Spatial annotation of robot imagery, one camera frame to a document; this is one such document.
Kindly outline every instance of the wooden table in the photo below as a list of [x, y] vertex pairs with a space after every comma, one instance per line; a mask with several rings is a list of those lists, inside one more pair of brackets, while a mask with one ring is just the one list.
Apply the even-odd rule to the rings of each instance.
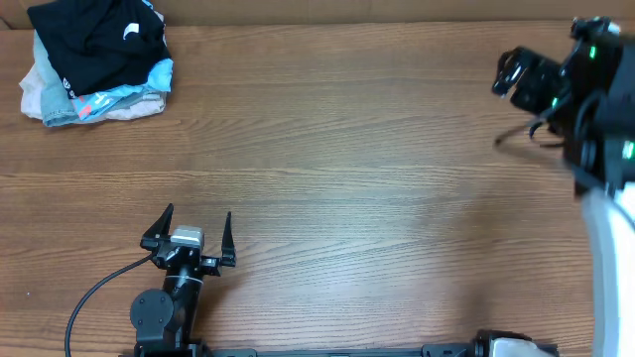
[[[585, 356], [591, 257], [572, 178], [490, 93], [498, 57], [558, 60], [569, 23], [169, 28], [167, 111], [45, 128], [20, 113], [29, 31], [0, 32], [0, 356], [62, 356], [68, 316], [145, 251], [165, 206], [238, 267], [203, 288], [196, 332], [214, 348], [414, 347], [478, 328]], [[529, 154], [519, 155], [520, 150]], [[147, 264], [79, 315], [74, 356], [135, 342]]]

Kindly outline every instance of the white cloth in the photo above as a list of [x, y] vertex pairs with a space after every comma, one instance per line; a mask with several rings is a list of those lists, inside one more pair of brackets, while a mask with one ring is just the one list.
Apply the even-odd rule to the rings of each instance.
[[[22, 87], [22, 101], [20, 110], [30, 118], [42, 120], [41, 94], [45, 83], [40, 77], [35, 66], [31, 67], [27, 76], [20, 82]], [[150, 93], [144, 95], [143, 99], [131, 105], [128, 108], [121, 108], [106, 112], [103, 116], [95, 118], [89, 122], [77, 122], [76, 124], [94, 123], [103, 119], [130, 120], [145, 117], [148, 115], [158, 114], [166, 108], [167, 93]]]

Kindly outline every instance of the white robot part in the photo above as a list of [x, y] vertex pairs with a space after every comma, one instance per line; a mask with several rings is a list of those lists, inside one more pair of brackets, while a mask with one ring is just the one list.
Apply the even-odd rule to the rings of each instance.
[[497, 338], [489, 347], [489, 357], [554, 357], [534, 342], [514, 338]]
[[592, 190], [582, 199], [582, 215], [593, 257], [592, 356], [626, 357], [635, 351], [635, 184], [614, 199]]

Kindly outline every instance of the light blue cloth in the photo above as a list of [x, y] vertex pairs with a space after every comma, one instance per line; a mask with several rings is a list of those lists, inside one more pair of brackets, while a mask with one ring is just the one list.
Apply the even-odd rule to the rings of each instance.
[[[151, 9], [153, 8], [149, 1], [143, 0], [143, 2]], [[45, 82], [41, 106], [42, 119], [46, 126], [95, 121], [110, 110], [127, 108], [141, 100], [148, 100], [161, 95], [162, 92], [171, 91], [174, 62], [171, 59], [162, 59], [152, 67], [145, 84], [120, 85], [113, 89], [81, 95], [76, 99], [68, 99], [58, 73], [51, 66], [47, 49], [38, 33], [34, 33], [33, 54], [36, 69]]]
[[108, 110], [115, 104], [125, 101], [133, 94], [143, 94], [149, 92], [170, 92], [170, 82], [172, 81], [172, 67], [174, 62], [171, 59], [158, 61], [148, 74], [148, 82], [142, 85], [120, 85], [116, 88], [100, 91], [89, 95], [80, 95], [76, 99], [71, 99], [79, 120], [91, 121]]

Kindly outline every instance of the folded clothes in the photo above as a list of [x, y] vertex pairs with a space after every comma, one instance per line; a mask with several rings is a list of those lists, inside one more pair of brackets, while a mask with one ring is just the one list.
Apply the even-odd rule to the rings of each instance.
[[[156, 13], [156, 16], [163, 22], [163, 15]], [[143, 112], [156, 114], [164, 110], [166, 93], [171, 91], [174, 63], [171, 59], [163, 59], [155, 64], [148, 74], [146, 82], [142, 85], [121, 85], [110, 90], [82, 95], [76, 99], [68, 99], [64, 86], [49, 61], [49, 54], [37, 31], [34, 35], [33, 52], [37, 73], [44, 82], [40, 103], [42, 107], [41, 119], [46, 126], [92, 123], [102, 119], [133, 119], [143, 116], [139, 115]], [[108, 115], [112, 111], [131, 107], [140, 101], [151, 101], [152, 103], [136, 106], [132, 114], [117, 112]]]
[[164, 24], [142, 0], [58, 0], [27, 13], [68, 98], [144, 84], [170, 58]]
[[[46, 87], [46, 83], [40, 77], [35, 65], [31, 67], [27, 76], [22, 79], [20, 86], [24, 90], [21, 103], [22, 112], [31, 118], [43, 120], [44, 116], [42, 113], [41, 98]], [[77, 120], [74, 123], [88, 124], [101, 119], [130, 120], [158, 114], [163, 112], [166, 107], [166, 96], [166, 92], [146, 93], [143, 94], [139, 102], [132, 104], [128, 108], [111, 110], [106, 112], [102, 117], [95, 116], [89, 120], [78, 120], [78, 116], [74, 114], [74, 119]], [[66, 117], [57, 116], [54, 119], [49, 118], [50, 122], [47, 126], [66, 124], [67, 122], [64, 120], [69, 120], [72, 117], [72, 115], [67, 115]]]

